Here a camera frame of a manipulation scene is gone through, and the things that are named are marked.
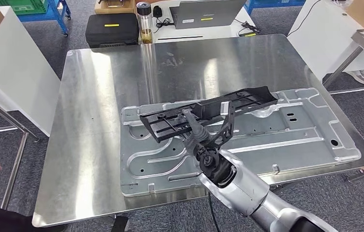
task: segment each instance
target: tool case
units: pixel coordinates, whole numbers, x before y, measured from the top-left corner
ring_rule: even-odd
[[[90,48],[138,44],[138,20],[133,13],[91,15],[85,37]]]

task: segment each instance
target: black cable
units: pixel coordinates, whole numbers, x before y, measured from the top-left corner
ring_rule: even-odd
[[[210,197],[210,192],[207,193],[207,196],[209,197],[208,198],[209,199],[209,206],[210,206],[210,212],[212,213],[213,223],[216,226],[216,231],[220,232],[218,222],[216,222],[215,212],[213,212],[212,198]]]
[[[235,19],[237,22],[241,23],[242,27],[244,27],[243,29],[241,29],[237,34],[240,35],[240,32],[242,32],[244,29],[248,28],[250,30],[252,30],[253,32],[259,33],[260,34],[260,28],[250,25],[250,23],[248,23],[247,21],[245,22],[240,22],[239,20]]]
[[[304,20],[307,18],[308,14],[310,14],[310,12],[311,12],[311,10],[313,9],[313,7],[314,7],[314,6],[315,6],[315,5],[316,5],[319,1],[321,1],[321,0],[318,0],[317,2],[315,2],[315,3],[311,6],[310,10],[308,11],[308,13],[307,13],[307,15],[304,17],[304,19],[301,21],[301,23],[300,23],[300,25],[298,26],[298,28],[297,28],[296,30],[294,30],[294,31],[290,32],[290,33],[287,35],[287,37],[289,37],[291,34],[295,33],[298,29],[300,29],[301,25],[304,23]]]
[[[174,23],[172,23],[169,18],[166,18],[163,22],[159,18],[156,18],[156,27],[158,29],[154,33],[158,32],[159,28],[170,25],[174,25]]]

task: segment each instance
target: laptop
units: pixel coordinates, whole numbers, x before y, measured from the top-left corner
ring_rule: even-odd
[[[169,7],[176,29],[230,25],[246,0],[182,1]]]

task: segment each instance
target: glass bottle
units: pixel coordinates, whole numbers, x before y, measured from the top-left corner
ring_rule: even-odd
[[[141,32],[142,43],[153,43],[152,38],[152,9],[148,2],[140,2],[136,4],[138,12],[139,30]]]

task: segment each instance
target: black charger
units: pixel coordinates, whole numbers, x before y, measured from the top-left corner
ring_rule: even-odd
[[[153,7],[153,17],[160,18],[162,17],[162,8],[159,6]]]

